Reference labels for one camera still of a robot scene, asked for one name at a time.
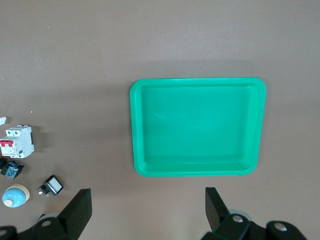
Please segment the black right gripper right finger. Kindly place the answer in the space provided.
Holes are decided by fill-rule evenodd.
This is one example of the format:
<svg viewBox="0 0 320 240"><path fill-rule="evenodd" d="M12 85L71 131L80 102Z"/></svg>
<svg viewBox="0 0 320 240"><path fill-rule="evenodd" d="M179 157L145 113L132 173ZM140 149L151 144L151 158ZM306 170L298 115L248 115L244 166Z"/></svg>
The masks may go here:
<svg viewBox="0 0 320 240"><path fill-rule="evenodd" d="M273 220L266 227L240 213L230 213L215 187L205 189L205 214L211 228L203 240L305 240L291 223Z"/></svg>

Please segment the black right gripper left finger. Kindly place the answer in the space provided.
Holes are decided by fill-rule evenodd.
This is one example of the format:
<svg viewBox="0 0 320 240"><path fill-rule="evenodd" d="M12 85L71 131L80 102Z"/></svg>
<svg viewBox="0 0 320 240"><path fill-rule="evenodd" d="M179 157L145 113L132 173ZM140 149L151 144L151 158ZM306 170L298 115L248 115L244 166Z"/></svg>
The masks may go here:
<svg viewBox="0 0 320 240"><path fill-rule="evenodd" d="M92 217L91 189L81 189L56 216L46 217L29 229L17 232L15 226L0 227L2 240L77 240Z"/></svg>

